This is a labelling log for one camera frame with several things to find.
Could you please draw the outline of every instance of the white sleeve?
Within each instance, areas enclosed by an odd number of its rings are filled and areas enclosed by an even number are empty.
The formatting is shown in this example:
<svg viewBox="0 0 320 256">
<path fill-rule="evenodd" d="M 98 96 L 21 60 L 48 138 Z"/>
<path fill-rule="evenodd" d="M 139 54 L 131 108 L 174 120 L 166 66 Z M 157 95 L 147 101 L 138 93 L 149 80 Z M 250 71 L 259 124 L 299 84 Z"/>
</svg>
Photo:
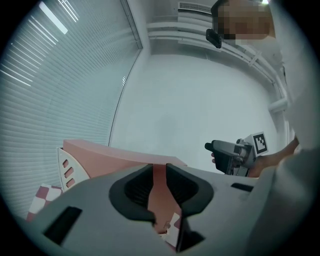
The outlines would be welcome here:
<svg viewBox="0 0 320 256">
<path fill-rule="evenodd" d="M 320 69 L 304 33 L 275 2 L 269 4 L 285 70 L 286 118 L 303 149 L 320 147 Z"/>
</svg>

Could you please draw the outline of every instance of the gray plastic housing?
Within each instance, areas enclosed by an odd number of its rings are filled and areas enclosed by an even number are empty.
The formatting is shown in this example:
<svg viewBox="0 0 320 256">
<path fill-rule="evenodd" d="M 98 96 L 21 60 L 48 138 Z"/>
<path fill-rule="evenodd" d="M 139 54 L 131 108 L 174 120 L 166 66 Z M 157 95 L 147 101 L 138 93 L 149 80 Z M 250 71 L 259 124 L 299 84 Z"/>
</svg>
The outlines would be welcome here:
<svg viewBox="0 0 320 256">
<path fill-rule="evenodd" d="M 186 166 L 181 170 L 207 181 L 213 198 L 205 209 L 187 218 L 192 231 L 204 240 L 180 255 L 266 255 L 281 245 L 306 217 L 319 186 L 320 150 L 302 151 L 259 179 L 223 175 Z M 85 180 L 23 223 L 30 239 L 50 255 L 174 255 L 151 222 L 122 216 L 109 200 L 112 184 L 143 168 Z M 252 186 L 252 191 L 232 187 Z M 67 207 L 82 209 L 61 245 L 43 233 Z"/>
</svg>

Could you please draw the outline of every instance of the pink panel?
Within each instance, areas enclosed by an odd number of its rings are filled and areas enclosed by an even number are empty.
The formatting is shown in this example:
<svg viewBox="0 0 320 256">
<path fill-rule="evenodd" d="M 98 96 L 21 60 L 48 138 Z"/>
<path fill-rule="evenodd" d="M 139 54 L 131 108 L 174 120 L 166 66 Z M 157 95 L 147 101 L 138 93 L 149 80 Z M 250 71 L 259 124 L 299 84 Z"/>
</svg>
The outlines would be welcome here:
<svg viewBox="0 0 320 256">
<path fill-rule="evenodd" d="M 186 164 L 174 156 L 145 154 L 92 143 L 82 139 L 63 141 L 63 150 L 72 155 L 90 178 L 143 164 Z"/>
<path fill-rule="evenodd" d="M 166 166 L 153 165 L 153 188 L 149 195 L 148 210 L 156 218 L 155 230 L 159 234 L 167 231 L 167 225 L 175 212 L 177 202 L 167 187 Z"/>
</svg>

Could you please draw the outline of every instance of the checkered fabric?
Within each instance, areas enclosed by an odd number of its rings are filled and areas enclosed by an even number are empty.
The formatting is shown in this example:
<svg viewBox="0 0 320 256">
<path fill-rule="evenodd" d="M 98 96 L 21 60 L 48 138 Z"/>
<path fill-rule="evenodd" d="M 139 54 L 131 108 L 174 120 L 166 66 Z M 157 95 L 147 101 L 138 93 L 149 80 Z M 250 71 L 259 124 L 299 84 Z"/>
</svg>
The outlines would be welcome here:
<svg viewBox="0 0 320 256">
<path fill-rule="evenodd" d="M 26 220 L 30 222 L 41 209 L 50 204 L 50 202 L 55 200 L 62 193 L 61 187 L 41 184 L 33 198 Z"/>
</svg>

